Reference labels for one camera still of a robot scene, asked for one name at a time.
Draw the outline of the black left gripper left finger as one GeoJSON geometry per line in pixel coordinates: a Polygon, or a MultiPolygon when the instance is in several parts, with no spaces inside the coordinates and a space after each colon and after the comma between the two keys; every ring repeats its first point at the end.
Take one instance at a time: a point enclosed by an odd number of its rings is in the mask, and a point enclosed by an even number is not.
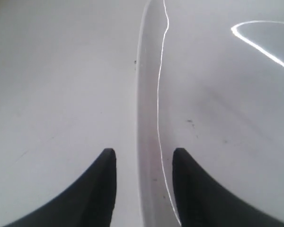
{"type": "Polygon", "coordinates": [[[108,227],[116,200],[116,154],[104,149],[57,197],[10,227],[108,227]]]}

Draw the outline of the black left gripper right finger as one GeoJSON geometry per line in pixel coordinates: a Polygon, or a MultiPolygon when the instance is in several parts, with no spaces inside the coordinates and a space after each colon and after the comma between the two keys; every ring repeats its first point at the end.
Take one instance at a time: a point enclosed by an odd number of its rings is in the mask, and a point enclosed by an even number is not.
{"type": "Polygon", "coordinates": [[[284,227],[225,189],[184,148],[173,152],[172,182],[183,227],[284,227]]]}

